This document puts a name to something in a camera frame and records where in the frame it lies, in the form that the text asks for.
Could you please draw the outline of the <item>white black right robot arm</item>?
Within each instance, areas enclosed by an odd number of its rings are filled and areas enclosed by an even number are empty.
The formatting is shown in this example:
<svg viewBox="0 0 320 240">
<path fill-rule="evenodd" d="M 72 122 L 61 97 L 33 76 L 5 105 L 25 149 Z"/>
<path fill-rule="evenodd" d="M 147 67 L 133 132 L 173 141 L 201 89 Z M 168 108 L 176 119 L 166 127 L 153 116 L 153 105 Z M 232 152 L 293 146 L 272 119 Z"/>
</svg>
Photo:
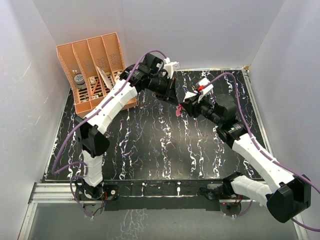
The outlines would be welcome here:
<svg viewBox="0 0 320 240">
<path fill-rule="evenodd" d="M 249 197 L 267 207 L 279 222 L 285 223 L 311 205 L 311 185 L 301 176 L 279 167 L 277 160 L 265 153 L 264 148 L 250 135 L 245 125 L 237 119 L 238 107 L 232 96 L 220 94 L 214 103 L 208 96 L 187 92 L 181 106 L 191 116 L 204 116 L 217 125 L 219 138 L 234 152 L 240 154 L 265 181 L 252 180 L 240 172 L 234 172 L 222 180 L 215 192 L 235 198 Z"/>
</svg>

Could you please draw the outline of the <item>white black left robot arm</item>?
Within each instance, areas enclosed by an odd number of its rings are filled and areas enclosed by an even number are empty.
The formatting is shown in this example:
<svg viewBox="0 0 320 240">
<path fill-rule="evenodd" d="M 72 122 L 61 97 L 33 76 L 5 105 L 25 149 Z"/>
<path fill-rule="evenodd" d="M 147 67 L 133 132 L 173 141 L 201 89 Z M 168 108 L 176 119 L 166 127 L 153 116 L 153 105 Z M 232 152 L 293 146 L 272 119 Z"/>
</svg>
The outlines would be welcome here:
<svg viewBox="0 0 320 240">
<path fill-rule="evenodd" d="M 177 106 L 175 71 L 178 69 L 179 62 L 147 53 L 120 74 L 112 90 L 94 110 L 84 118 L 77 118 L 76 136 L 84 162 L 84 177 L 77 188 L 87 198 L 97 200 L 103 195 L 102 161 L 110 146 L 105 137 L 110 123 L 130 100 L 144 90 L 152 91 L 160 101 Z"/>
</svg>

